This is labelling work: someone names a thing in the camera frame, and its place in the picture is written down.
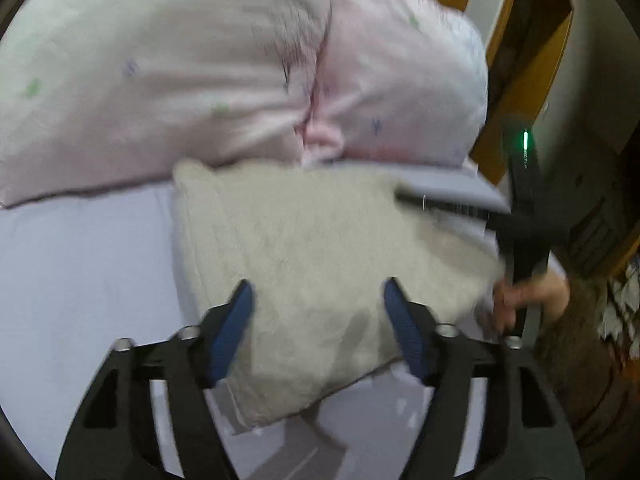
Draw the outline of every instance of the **metal bolt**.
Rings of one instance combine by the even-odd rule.
[[[111,345],[111,348],[113,348],[116,352],[126,352],[127,350],[131,350],[135,345],[136,343],[133,341],[133,339],[123,337],[120,339],[116,339],[116,341],[113,342],[113,345]]]
[[[196,339],[200,335],[200,327],[191,325],[178,330],[178,337],[183,341],[187,339]]]
[[[504,343],[512,350],[520,350],[522,348],[522,339],[516,335],[510,335],[504,338]]]
[[[446,323],[438,325],[436,332],[442,337],[456,337],[460,333],[455,326]]]

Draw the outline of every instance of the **white bed sheet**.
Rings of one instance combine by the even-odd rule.
[[[430,194],[506,207],[470,169],[396,171]],[[138,344],[164,340],[194,321],[178,304],[172,189],[154,184],[0,211],[0,405],[52,476],[68,425],[110,344],[123,336]],[[480,223],[442,219],[494,243]],[[472,317],[463,324],[479,336]],[[163,460],[179,474],[159,381],[153,396]],[[406,463],[431,391],[396,363],[300,416],[248,433],[234,429],[223,387],[208,397],[240,478],[390,480]],[[484,381],[476,380],[459,473],[473,467],[483,410]]]

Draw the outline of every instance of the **human hand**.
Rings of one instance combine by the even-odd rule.
[[[516,310],[529,303],[542,304],[544,323],[555,323],[569,304],[569,294],[568,280],[553,271],[516,285],[501,280],[494,285],[494,326],[499,333],[513,328]]]

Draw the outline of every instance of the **pillow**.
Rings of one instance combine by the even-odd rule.
[[[0,202],[303,158],[330,0],[29,0],[0,43]]]
[[[484,124],[478,31],[435,0],[332,0],[308,143],[344,155],[460,166]]]
[[[255,311],[227,377],[248,426],[297,413],[397,358],[382,302],[397,276],[443,322],[471,310],[496,258],[394,203],[376,169],[243,163],[174,170],[180,304],[193,319],[243,278]]]

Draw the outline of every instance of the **bed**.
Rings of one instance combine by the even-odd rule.
[[[435,196],[505,207],[498,191],[472,169],[392,169]],[[76,407],[110,344],[122,336],[137,344],[163,340],[194,322],[178,304],[172,191],[171,183],[152,184],[0,211],[0,401],[27,450],[51,476]],[[442,221],[494,243],[482,224],[447,216]],[[462,320],[462,327],[481,336],[474,316]],[[164,464],[179,474],[162,384],[153,391]],[[484,380],[476,380],[460,473],[473,467],[483,399]],[[234,432],[234,410],[225,396],[210,400],[240,478],[382,480],[399,477],[430,390],[394,363],[310,412],[249,433]]]

